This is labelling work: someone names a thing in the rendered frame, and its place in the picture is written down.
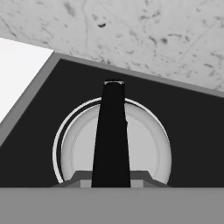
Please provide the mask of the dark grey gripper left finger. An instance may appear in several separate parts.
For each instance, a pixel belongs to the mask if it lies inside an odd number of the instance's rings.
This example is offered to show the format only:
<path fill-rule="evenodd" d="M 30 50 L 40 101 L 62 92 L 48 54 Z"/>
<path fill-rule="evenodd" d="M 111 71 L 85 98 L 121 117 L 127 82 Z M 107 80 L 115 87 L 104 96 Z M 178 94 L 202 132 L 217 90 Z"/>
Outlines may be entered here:
<path fill-rule="evenodd" d="M 54 188 L 90 188 L 92 185 L 91 171 L 76 171 L 73 176 L 62 183 L 54 186 Z"/>

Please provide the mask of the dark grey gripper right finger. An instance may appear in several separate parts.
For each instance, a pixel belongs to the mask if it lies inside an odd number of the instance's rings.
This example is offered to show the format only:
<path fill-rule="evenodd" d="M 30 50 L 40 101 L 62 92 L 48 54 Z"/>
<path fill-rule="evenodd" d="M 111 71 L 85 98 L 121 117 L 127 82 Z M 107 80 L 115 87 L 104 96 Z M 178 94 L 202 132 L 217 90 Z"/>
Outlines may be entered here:
<path fill-rule="evenodd" d="M 148 171 L 131 171 L 130 185 L 132 188 L 168 187 L 167 184 L 153 179 Z"/>

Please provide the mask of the black hob with grey frame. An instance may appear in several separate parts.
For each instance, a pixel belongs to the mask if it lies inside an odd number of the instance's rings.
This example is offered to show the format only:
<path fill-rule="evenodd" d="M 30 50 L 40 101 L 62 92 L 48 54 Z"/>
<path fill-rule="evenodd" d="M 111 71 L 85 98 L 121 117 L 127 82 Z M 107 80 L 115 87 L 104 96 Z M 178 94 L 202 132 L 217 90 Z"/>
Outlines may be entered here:
<path fill-rule="evenodd" d="M 172 187 L 224 187 L 224 93 L 195 89 L 87 59 L 55 53 L 28 87 L 27 106 L 16 104 L 0 124 L 0 187 L 54 186 L 53 151 L 69 123 L 102 95 L 103 83 L 117 78 L 125 95 L 151 111 L 171 144 Z"/>

